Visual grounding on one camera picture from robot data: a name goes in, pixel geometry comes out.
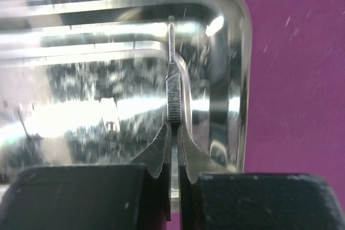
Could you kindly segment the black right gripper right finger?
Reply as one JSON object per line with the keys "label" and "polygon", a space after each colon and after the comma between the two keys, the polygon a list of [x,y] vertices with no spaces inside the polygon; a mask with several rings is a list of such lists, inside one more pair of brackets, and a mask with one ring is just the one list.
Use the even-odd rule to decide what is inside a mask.
{"label": "black right gripper right finger", "polygon": [[332,188],[303,173],[233,173],[177,132],[181,229],[344,229]]}

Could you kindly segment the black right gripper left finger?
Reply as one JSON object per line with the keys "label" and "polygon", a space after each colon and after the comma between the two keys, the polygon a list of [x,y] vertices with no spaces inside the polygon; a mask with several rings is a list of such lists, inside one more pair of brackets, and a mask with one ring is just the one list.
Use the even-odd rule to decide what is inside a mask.
{"label": "black right gripper left finger", "polygon": [[166,229],[171,126],[128,164],[30,168],[1,200],[1,229]]}

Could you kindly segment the stainless steel instrument tray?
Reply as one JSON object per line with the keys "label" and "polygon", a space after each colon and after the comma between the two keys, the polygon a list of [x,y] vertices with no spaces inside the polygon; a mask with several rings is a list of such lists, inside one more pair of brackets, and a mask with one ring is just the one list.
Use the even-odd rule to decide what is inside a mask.
{"label": "stainless steel instrument tray", "polygon": [[168,119],[243,172],[252,24],[244,0],[1,0],[1,192],[31,167],[128,163]]}

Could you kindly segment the purple surgical cloth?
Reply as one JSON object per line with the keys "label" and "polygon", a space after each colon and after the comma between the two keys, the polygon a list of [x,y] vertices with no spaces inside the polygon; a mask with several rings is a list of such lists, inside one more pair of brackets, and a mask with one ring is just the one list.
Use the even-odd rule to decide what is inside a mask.
{"label": "purple surgical cloth", "polygon": [[[252,24],[247,132],[244,170],[233,173],[303,173],[343,183],[344,0],[244,1]],[[344,189],[335,195],[341,205]],[[171,162],[166,229],[170,223],[181,229]]]}

